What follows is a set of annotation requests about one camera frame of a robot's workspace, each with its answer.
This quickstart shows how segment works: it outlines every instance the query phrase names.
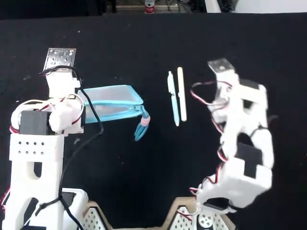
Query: metal plate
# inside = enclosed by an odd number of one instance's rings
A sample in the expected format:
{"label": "metal plate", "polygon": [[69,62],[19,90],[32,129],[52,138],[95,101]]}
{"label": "metal plate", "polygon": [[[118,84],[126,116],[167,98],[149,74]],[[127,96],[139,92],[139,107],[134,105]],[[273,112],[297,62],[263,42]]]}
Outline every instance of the metal plate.
{"label": "metal plate", "polygon": [[76,50],[75,48],[49,48],[43,70],[59,65],[73,66]]}
{"label": "metal plate", "polygon": [[230,64],[226,58],[218,59],[215,61],[208,61],[208,66],[214,73],[221,73],[227,70],[235,70],[235,67]]}

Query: wire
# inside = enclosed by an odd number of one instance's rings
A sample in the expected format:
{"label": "wire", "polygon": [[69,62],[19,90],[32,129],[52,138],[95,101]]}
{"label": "wire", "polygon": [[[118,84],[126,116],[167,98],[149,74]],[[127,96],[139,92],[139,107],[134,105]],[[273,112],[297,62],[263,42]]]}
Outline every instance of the wire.
{"label": "wire", "polygon": [[207,82],[197,82],[197,83],[194,83],[192,86],[191,86],[191,89],[190,89],[190,92],[192,94],[193,97],[195,97],[197,100],[199,100],[200,102],[202,102],[203,104],[205,105],[208,105],[208,106],[217,106],[217,105],[225,105],[225,103],[209,103],[207,101],[205,101],[204,99],[202,99],[201,97],[199,97],[195,92],[194,92],[194,88],[196,86],[199,86],[199,85],[211,85],[211,84],[214,84],[214,83],[224,83],[224,84],[227,84],[229,86],[229,88],[232,88],[232,85],[226,81],[220,81],[220,80],[215,80],[215,81],[207,81]]}
{"label": "wire", "polygon": [[184,213],[180,212],[179,210],[177,210],[177,213],[179,213],[180,215],[184,216],[184,217],[187,218],[189,221],[192,221],[192,219],[189,217],[190,215],[184,214]]}
{"label": "wire", "polygon": [[201,184],[201,188],[202,188],[202,185],[203,183],[208,179],[210,181],[210,183],[212,184],[216,184],[218,183],[218,177],[219,177],[219,172],[222,168],[222,166],[224,165],[224,162],[220,163],[219,166],[217,166],[217,169],[216,169],[216,173],[215,173],[215,181],[213,181],[209,176],[206,176],[203,181],[202,181],[202,184]]}
{"label": "wire", "polygon": [[18,129],[15,129],[13,126],[10,126],[10,132],[11,132],[11,133],[14,133],[14,134],[18,134],[18,133],[19,133],[19,130],[18,130]]}
{"label": "wire", "polygon": [[223,134],[224,133],[224,130],[223,128],[215,121],[215,119],[213,118],[213,113],[218,111],[218,110],[221,110],[221,109],[224,109],[228,106],[228,103],[229,103],[229,100],[224,102],[224,103],[209,103],[207,101],[205,101],[204,99],[202,99],[200,96],[198,96],[193,88],[195,88],[196,86],[199,86],[199,85],[211,85],[211,84],[214,84],[214,83],[217,83],[217,82],[220,82],[220,83],[224,83],[224,84],[227,84],[228,85],[228,88],[227,89],[231,89],[232,88],[232,85],[226,81],[207,81],[207,82],[197,82],[197,83],[194,83],[192,86],[191,86],[191,89],[190,89],[190,93],[192,94],[192,96],[194,98],[196,98],[197,100],[199,100],[201,103],[207,105],[207,106],[221,106],[219,108],[216,108],[216,109],[213,109],[211,111],[211,121],[212,123],[214,124],[215,128],[217,129],[217,131],[219,131],[219,133]]}
{"label": "wire", "polygon": [[3,197],[1,198],[1,207],[3,210],[5,210],[5,201],[7,200],[8,196],[11,193],[11,187],[8,188],[8,190],[4,193]]}
{"label": "wire", "polygon": [[222,143],[222,144],[220,145],[220,147],[218,148],[218,150],[217,150],[217,155],[218,155],[218,157],[221,159],[221,161],[227,162],[228,159],[227,159],[227,157],[226,157],[226,156],[224,155],[224,153],[223,153],[222,146],[223,146],[223,143]]}
{"label": "wire", "polygon": [[64,207],[64,209],[66,210],[67,214],[69,215],[69,217],[77,224],[77,226],[80,228],[80,230],[83,230],[83,227],[82,225],[79,223],[79,221],[73,216],[73,214],[70,212],[69,210],[69,207],[68,205],[66,204],[66,202],[63,200],[63,196],[62,196],[62,188],[63,188],[63,176],[65,174],[65,172],[67,171],[68,167],[70,166],[71,162],[73,161],[73,159],[76,157],[76,155],[84,148],[86,147],[87,145],[89,145],[93,140],[95,140],[97,137],[99,137],[100,135],[102,135],[102,133],[104,132],[104,127],[100,121],[100,118],[92,104],[92,101],[90,99],[90,97],[87,95],[87,93],[84,91],[84,88],[83,88],[83,84],[82,84],[82,79],[79,77],[76,69],[74,67],[71,67],[71,66],[55,66],[55,67],[51,67],[49,69],[46,69],[44,71],[42,71],[40,73],[40,75],[43,75],[45,76],[46,74],[48,73],[51,73],[53,71],[56,71],[58,69],[71,69],[72,72],[74,73],[75,77],[77,78],[77,80],[80,81],[80,91],[83,93],[83,95],[86,97],[89,105],[90,105],[90,108],[95,116],[95,118],[97,119],[97,122],[98,122],[98,125],[100,127],[100,131],[96,134],[94,134],[92,137],[90,137],[88,140],[86,140],[85,142],[83,142],[81,145],[79,145],[71,154],[71,157],[68,159],[65,167],[63,168],[63,172],[62,172],[62,175],[61,175],[61,178],[60,178],[60,183],[59,183],[59,192],[58,192],[58,198],[53,200],[53,201],[50,201],[48,203],[42,203],[40,204],[40,206],[42,207],[41,209],[39,209],[35,215],[38,215],[38,213],[40,212],[40,210],[46,208],[48,205],[52,205],[58,201],[60,201]]}
{"label": "wire", "polygon": [[197,196],[197,192],[198,192],[198,189],[197,188],[189,188],[190,192],[194,195],[194,196]]}
{"label": "wire", "polygon": [[67,99],[67,97],[70,96],[70,95],[75,96],[75,97],[78,98],[79,101],[81,102],[81,111],[80,111],[80,114],[77,116],[77,119],[74,120],[74,121],[72,122],[72,125],[74,125],[74,124],[76,124],[76,123],[80,120],[80,118],[81,118],[81,116],[82,116],[82,113],[83,113],[83,110],[84,110],[84,101],[83,101],[82,98],[81,98],[78,94],[76,94],[76,93],[68,94],[66,97],[64,97],[64,100],[63,100],[63,101],[65,101],[65,100]]}
{"label": "wire", "polygon": [[179,213],[180,215],[184,216],[185,218],[187,218],[188,220],[192,221],[192,219],[190,218],[190,216],[194,216],[197,215],[199,213],[200,210],[196,209],[196,212],[193,213],[188,213],[185,214],[184,211],[179,211],[179,209],[177,210],[177,213]]}

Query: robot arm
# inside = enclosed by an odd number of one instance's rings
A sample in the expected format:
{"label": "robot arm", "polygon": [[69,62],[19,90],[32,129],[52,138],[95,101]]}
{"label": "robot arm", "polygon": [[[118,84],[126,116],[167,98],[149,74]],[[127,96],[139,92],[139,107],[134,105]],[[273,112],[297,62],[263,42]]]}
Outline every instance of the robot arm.
{"label": "robot arm", "polygon": [[[224,162],[199,185],[196,202],[199,209],[225,214],[248,206],[270,189],[272,137],[267,129],[265,87],[239,79],[226,59],[209,62],[209,66],[216,74],[218,90],[208,108],[216,123],[225,122],[218,151],[223,150]],[[254,146],[237,143],[240,133],[250,136]]]}

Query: black cloth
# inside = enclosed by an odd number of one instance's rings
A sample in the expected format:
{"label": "black cloth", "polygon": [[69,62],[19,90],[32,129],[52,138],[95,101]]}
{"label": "black cloth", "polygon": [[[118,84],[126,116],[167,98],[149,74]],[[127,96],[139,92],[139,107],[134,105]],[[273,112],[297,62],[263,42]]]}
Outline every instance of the black cloth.
{"label": "black cloth", "polygon": [[[215,80],[208,60],[225,57],[241,78],[266,86],[275,165],[272,189],[232,215],[244,230],[296,229],[306,204],[307,14],[112,15],[96,18],[0,22],[0,192],[9,186],[9,125],[15,107],[46,99],[38,76],[49,47],[77,48],[75,67],[85,88],[129,84],[151,115],[146,135],[135,142],[140,118],[104,122],[103,136],[79,153],[64,186],[84,189],[115,228],[159,226],[175,197],[189,196],[214,173],[219,134],[208,109],[189,86]],[[166,77],[182,66],[188,120],[176,127]],[[215,86],[203,88],[214,97]],[[74,141],[65,142],[64,163]]]}

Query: white plastic bracket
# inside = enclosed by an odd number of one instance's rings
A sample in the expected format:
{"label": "white plastic bracket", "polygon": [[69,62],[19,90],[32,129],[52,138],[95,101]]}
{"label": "white plastic bracket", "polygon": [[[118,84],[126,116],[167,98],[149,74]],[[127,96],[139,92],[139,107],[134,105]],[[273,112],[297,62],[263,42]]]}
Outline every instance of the white plastic bracket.
{"label": "white plastic bracket", "polygon": [[[20,230],[24,213],[34,197],[39,203],[58,197],[62,173],[64,135],[40,136],[11,134],[11,193],[6,203],[3,230]],[[34,173],[34,162],[42,162],[41,177]],[[60,202],[41,210],[47,230],[61,230],[63,207]]]}

